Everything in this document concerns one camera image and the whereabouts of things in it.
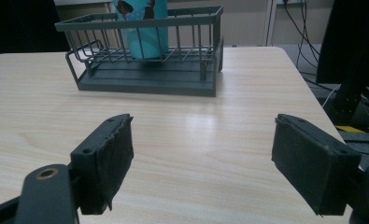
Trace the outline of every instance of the table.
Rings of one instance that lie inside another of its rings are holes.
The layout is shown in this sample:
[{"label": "table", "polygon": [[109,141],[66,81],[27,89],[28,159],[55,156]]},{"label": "table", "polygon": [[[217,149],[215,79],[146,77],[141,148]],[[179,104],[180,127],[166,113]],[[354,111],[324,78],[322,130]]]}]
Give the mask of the table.
[{"label": "table", "polygon": [[341,139],[279,48],[227,48],[217,97],[78,91],[63,53],[0,55],[0,203],[105,119],[130,113],[135,158],[81,223],[348,223],[317,217],[271,161],[278,113]]}]

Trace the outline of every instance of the dark green dish rack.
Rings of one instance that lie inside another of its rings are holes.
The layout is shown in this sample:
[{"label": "dark green dish rack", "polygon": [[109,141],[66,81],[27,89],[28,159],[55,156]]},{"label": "dark green dish rack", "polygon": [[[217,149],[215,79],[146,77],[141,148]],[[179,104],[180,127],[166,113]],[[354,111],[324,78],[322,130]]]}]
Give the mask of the dark green dish rack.
[{"label": "dark green dish rack", "polygon": [[[144,21],[122,21],[116,13],[92,14],[55,27],[65,32],[71,47],[67,63],[81,91],[216,96],[223,55],[222,11],[222,6],[169,9],[167,19]],[[123,30],[136,29],[139,34],[144,27],[155,27],[156,34],[160,27],[168,27],[176,37],[175,46],[159,58],[133,58]],[[73,55],[85,64],[80,76]]]}]

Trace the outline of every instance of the cup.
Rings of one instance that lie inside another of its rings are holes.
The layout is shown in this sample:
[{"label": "cup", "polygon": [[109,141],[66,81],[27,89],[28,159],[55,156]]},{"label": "cup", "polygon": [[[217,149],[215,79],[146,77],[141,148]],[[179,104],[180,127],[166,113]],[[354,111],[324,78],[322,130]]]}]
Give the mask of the cup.
[{"label": "cup", "polygon": [[[114,5],[119,18],[125,21],[167,18],[167,0],[114,0]],[[134,58],[158,58],[168,51],[167,27],[156,29],[157,26],[158,24],[155,27],[139,28],[140,38],[136,29],[123,31]]]}]

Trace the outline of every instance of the blue cup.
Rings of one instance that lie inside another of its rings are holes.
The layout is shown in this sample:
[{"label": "blue cup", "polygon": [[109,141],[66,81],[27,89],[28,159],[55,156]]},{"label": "blue cup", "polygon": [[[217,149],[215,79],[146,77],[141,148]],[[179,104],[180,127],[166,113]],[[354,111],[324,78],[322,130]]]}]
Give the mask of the blue cup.
[{"label": "blue cup", "polygon": [[[167,0],[114,0],[114,5],[119,18],[126,21],[167,18]],[[136,29],[123,32],[134,58],[158,58],[168,51],[167,27],[140,28],[141,43]]]}]

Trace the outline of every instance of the dish rack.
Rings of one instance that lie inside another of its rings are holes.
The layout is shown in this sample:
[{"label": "dish rack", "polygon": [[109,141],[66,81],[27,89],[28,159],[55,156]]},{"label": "dish rack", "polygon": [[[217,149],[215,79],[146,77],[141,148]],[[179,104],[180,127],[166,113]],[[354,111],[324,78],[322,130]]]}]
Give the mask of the dish rack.
[{"label": "dish rack", "polygon": [[[216,96],[223,56],[222,11],[222,6],[169,9],[166,19],[143,21],[123,21],[116,13],[92,14],[55,27],[65,32],[71,47],[65,58],[80,91]],[[127,47],[123,31],[136,29],[140,37],[146,27],[155,28],[156,34],[167,27],[169,36],[176,37],[159,58],[136,59]],[[74,57],[85,64],[80,76]]]}]

